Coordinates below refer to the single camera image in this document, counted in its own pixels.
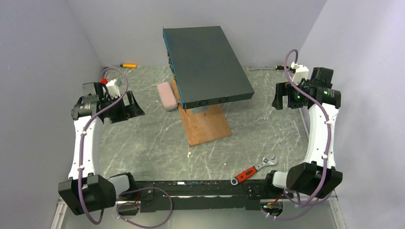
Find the pink umbrella case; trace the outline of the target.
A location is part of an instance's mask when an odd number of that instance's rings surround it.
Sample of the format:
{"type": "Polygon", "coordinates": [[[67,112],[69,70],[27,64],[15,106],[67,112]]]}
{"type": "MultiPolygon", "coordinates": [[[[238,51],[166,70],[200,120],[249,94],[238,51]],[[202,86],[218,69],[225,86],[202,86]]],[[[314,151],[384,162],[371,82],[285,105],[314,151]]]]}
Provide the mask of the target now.
{"type": "Polygon", "coordinates": [[[163,82],[157,85],[160,101],[166,111],[177,109],[178,101],[174,95],[173,89],[168,82],[163,82]]]}

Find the wooden base board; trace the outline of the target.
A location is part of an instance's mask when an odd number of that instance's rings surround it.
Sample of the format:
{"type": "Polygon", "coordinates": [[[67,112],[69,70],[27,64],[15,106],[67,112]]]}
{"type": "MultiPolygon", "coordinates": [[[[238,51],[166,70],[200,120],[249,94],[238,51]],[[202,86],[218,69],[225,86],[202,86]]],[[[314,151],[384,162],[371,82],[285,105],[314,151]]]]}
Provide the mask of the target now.
{"type": "Polygon", "coordinates": [[[185,129],[189,146],[197,146],[232,135],[220,105],[211,105],[207,111],[193,113],[178,104],[178,110],[185,129]]]}

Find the network switch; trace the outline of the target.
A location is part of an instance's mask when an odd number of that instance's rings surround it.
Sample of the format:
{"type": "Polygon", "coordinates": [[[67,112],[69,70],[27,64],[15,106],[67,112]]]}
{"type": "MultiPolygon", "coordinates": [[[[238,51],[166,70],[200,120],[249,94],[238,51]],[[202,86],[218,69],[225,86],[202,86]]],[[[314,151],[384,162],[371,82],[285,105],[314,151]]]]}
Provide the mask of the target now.
{"type": "Polygon", "coordinates": [[[251,99],[255,93],[221,26],[164,28],[184,110],[251,99]]]}

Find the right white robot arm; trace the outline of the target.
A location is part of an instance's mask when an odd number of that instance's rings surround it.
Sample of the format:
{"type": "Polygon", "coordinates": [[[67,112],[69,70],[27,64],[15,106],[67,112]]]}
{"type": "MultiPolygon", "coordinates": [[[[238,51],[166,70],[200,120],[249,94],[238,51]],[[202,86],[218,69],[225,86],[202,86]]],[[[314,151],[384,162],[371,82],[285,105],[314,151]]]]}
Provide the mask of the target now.
{"type": "Polygon", "coordinates": [[[287,97],[288,108],[307,107],[310,131],[304,161],[288,172],[271,171],[268,178],[272,187],[323,199],[342,182],[343,173],[336,169],[333,149],[341,93],[332,88],[332,76],[332,69],[315,67],[311,78],[302,79],[297,86],[276,84],[272,106],[283,109],[283,97],[287,97]]]}

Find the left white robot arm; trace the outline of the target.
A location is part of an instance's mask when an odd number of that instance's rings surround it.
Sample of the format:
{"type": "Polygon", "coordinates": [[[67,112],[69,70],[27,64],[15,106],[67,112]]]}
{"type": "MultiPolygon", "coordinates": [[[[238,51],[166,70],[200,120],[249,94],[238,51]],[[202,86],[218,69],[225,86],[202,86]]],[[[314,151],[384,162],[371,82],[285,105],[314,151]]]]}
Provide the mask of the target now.
{"type": "Polygon", "coordinates": [[[58,193],[75,215],[113,207],[116,198],[135,186],[133,176],[121,173],[110,178],[100,174],[99,151],[104,120],[127,121],[144,115],[132,91],[121,93],[114,81],[82,85],[83,96],[71,110],[75,126],[75,151],[68,180],[58,193]]]}

